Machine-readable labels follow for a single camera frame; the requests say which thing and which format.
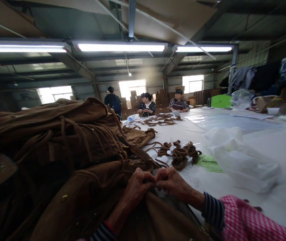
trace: metal rivet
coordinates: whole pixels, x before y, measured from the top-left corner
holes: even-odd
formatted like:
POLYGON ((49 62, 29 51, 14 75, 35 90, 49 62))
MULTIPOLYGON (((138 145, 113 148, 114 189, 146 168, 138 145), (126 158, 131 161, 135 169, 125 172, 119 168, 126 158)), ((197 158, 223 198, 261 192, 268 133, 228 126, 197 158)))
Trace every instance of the metal rivet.
POLYGON ((65 202, 65 201, 66 201, 66 199, 67 199, 67 197, 68 197, 68 195, 67 195, 67 194, 66 194, 66 195, 64 195, 60 201, 61 201, 61 202, 65 202))

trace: ceiling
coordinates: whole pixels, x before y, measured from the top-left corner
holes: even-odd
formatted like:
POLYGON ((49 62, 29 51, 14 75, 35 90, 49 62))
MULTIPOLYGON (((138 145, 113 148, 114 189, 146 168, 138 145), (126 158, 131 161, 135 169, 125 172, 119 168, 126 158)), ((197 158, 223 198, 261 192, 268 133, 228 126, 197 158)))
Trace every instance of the ceiling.
MULTIPOLYGON (((149 3, 137 0, 136 7, 158 17, 192 41, 214 44, 239 43, 239 53, 246 54, 254 43, 274 41, 286 35, 285 1, 184 0, 180 11, 175 10, 178 8, 178 1, 167 1, 166 5, 164 1, 149 3), (200 20, 197 14, 193 14, 196 11, 199 13, 200 10, 206 12, 203 16, 205 20, 200 20)), ((128 9, 113 1, 101 2, 128 27, 128 9)), ((0 17, 0 23, 9 29, 15 27, 15 31, 23 36, 45 37, 57 39, 59 42, 69 42, 71 39, 128 39, 127 31, 97 5, 95 0, 0 1, 0 16, 4 15, 1 14, 5 13, 4 9, 6 16, 15 15, 17 19, 10 17, 9 21, 0 17)), ((167 42, 168 49, 162 53, 153 53, 153 57, 144 52, 128 53, 129 71, 133 74, 151 70, 161 72, 170 65, 173 67, 167 71, 168 76, 182 76, 185 71, 190 73, 191 70, 203 70, 208 74, 216 72, 219 66, 230 63, 232 59, 232 51, 224 54, 211 53, 216 60, 209 58, 205 53, 180 56, 172 54, 171 48, 174 44, 184 45, 187 41, 164 30, 157 23, 150 24, 150 20, 146 20, 139 13, 135 15, 134 34, 137 34, 141 41, 167 42)), ((0 28, 0 37, 19 36, 0 28)), ((10 82, 84 77, 80 69, 87 69, 93 73, 97 82, 105 81, 110 76, 122 77, 128 74, 125 55, 122 52, 86 53, 72 48, 71 55, 82 65, 78 69, 73 68, 69 60, 65 61, 48 53, 0 53, 0 86, 10 82)))

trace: woman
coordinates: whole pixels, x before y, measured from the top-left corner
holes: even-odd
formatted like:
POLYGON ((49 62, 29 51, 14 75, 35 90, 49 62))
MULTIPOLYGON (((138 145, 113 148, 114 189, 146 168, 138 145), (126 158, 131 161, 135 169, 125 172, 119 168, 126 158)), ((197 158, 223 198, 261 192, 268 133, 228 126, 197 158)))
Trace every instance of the woman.
POLYGON ((171 99, 169 110, 175 111, 178 110, 180 113, 187 112, 190 110, 189 105, 186 100, 182 98, 183 91, 181 89, 175 90, 175 98, 171 99))
POLYGON ((150 115, 155 115, 156 105, 152 102, 152 96, 149 93, 141 94, 142 101, 137 110, 137 113, 143 113, 143 117, 148 117, 150 115))

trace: window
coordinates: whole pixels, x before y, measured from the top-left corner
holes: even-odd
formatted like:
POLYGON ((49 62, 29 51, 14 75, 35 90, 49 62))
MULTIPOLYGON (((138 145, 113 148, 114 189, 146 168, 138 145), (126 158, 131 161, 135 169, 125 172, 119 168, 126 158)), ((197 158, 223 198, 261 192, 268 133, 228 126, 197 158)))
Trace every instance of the window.
POLYGON ((42 104, 53 103, 59 98, 70 99, 70 96, 73 95, 72 87, 70 86, 40 88, 37 89, 37 92, 42 104))
POLYGON ((203 75, 183 76, 182 85, 184 86, 184 94, 202 90, 203 75))
POLYGON ((131 91, 136 90, 136 95, 141 95, 146 92, 145 80, 131 80, 119 82, 121 96, 126 100, 130 100, 131 91))

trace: green cloth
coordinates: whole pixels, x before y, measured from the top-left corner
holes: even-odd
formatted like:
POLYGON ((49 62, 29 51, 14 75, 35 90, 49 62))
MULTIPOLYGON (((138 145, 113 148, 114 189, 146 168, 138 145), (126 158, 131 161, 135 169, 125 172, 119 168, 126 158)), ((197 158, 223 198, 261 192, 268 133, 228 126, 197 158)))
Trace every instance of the green cloth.
POLYGON ((219 166, 219 164, 216 162, 213 156, 207 156, 204 154, 200 155, 196 165, 204 167, 207 172, 224 173, 224 171, 219 166))

